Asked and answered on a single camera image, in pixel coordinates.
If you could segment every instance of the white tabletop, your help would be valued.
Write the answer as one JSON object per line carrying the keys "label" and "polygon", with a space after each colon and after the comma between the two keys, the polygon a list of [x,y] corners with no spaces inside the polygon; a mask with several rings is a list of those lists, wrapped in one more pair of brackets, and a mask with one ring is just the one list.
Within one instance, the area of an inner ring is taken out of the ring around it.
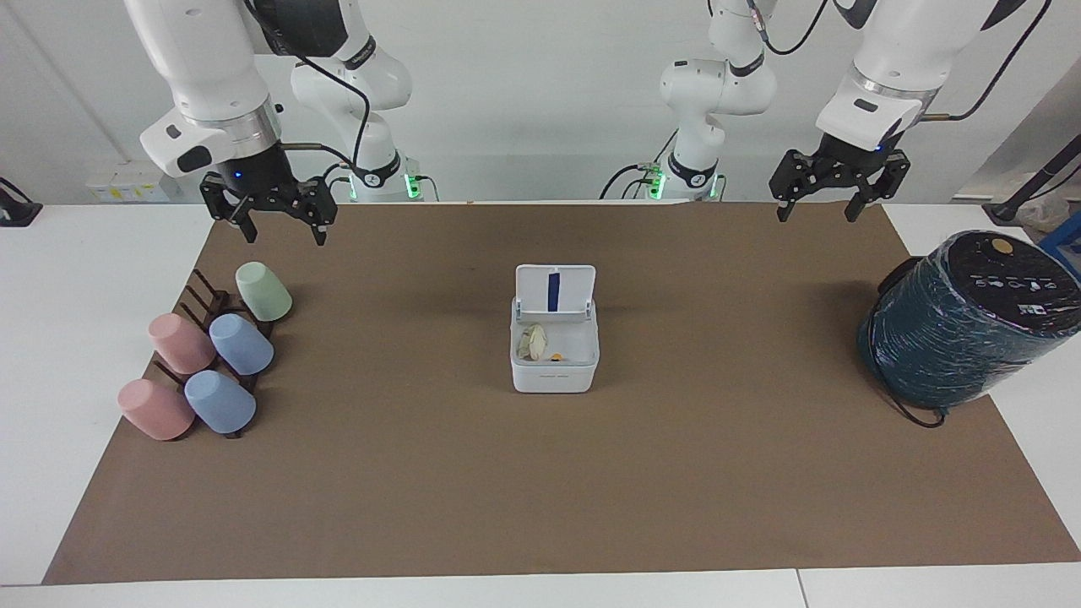
{"label": "white tabletop", "polygon": [[[991,227],[976,207],[888,212],[913,254]],[[171,309],[210,224],[201,206],[50,207],[32,227],[0,232],[0,584],[44,576],[119,420],[116,393],[150,356],[146,326]],[[1075,540],[1079,355],[1073,340],[992,392]],[[151,597],[157,606],[1073,607],[1081,565],[0,589],[3,606],[143,606]]]}

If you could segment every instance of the open plastic box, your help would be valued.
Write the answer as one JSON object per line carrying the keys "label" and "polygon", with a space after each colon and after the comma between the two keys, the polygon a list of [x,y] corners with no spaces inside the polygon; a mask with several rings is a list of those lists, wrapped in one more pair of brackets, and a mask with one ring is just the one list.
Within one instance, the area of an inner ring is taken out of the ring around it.
{"label": "open plastic box", "polygon": [[[592,266],[525,264],[515,272],[510,304],[510,369],[520,393],[585,393],[593,383],[601,347]],[[539,323],[548,347],[539,361],[518,357],[525,330]],[[562,360],[546,360],[555,354]]]}

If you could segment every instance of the green cup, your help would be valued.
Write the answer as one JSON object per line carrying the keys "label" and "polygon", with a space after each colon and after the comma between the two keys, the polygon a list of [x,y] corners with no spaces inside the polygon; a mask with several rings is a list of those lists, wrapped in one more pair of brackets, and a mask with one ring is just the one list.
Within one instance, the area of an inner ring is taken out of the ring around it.
{"label": "green cup", "polygon": [[237,268],[237,290],[261,321],[277,321],[293,307],[289,290],[262,262],[249,262]]}

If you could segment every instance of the cup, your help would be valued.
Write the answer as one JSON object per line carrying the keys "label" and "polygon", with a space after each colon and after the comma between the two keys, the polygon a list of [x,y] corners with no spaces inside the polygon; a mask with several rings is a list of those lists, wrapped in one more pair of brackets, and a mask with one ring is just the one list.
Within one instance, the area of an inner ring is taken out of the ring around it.
{"label": "cup", "polygon": [[237,315],[222,315],[210,323],[210,339],[240,375],[252,375],[273,360],[273,345],[255,326]]}
{"label": "cup", "polygon": [[206,333],[175,313],[154,319],[147,333],[154,343],[154,349],[176,373],[189,374],[204,370],[214,360],[214,344]]}
{"label": "cup", "polygon": [[189,378],[184,395],[206,426],[222,435],[240,431],[255,415],[255,397],[231,378],[214,370]]}
{"label": "cup", "polygon": [[184,395],[142,378],[124,384],[117,405],[129,422],[159,441],[179,437],[196,419]]}
{"label": "cup", "polygon": [[293,296],[266,264],[249,262],[237,268],[237,290],[261,321],[277,321],[293,307]]}

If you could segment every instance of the plastic wrap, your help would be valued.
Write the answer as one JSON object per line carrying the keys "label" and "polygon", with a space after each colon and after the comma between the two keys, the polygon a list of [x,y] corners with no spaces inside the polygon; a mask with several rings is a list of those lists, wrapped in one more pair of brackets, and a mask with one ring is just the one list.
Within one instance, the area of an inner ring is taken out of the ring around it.
{"label": "plastic wrap", "polygon": [[1081,286],[1065,268],[1016,239],[969,232],[885,292],[857,341],[897,397],[945,409],[983,396],[1079,330]]}

